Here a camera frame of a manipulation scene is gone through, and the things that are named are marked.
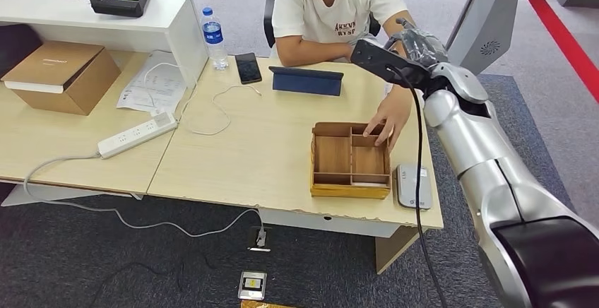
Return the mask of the person's left hand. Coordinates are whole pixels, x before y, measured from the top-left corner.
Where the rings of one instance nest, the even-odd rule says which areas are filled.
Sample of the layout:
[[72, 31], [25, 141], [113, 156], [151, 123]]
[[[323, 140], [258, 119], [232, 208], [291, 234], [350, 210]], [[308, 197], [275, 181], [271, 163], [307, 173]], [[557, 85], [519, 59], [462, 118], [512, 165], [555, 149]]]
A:
[[362, 135], [364, 137], [370, 135], [377, 125], [383, 124], [384, 127], [375, 140], [375, 145], [379, 146], [387, 142], [389, 150], [392, 150], [410, 117], [412, 104], [413, 97], [409, 90], [392, 88], [380, 102], [376, 114], [371, 118]]

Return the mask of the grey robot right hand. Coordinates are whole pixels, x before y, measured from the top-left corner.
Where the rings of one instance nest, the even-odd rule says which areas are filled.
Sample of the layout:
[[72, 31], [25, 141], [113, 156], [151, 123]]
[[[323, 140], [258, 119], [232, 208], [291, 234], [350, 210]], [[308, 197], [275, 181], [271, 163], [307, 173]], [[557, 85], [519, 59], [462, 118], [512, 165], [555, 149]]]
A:
[[392, 51], [400, 42], [406, 57], [425, 68], [449, 62], [448, 52], [436, 36], [419, 29], [405, 18], [397, 18], [396, 23], [402, 25], [403, 29], [390, 36], [384, 45], [385, 50]]

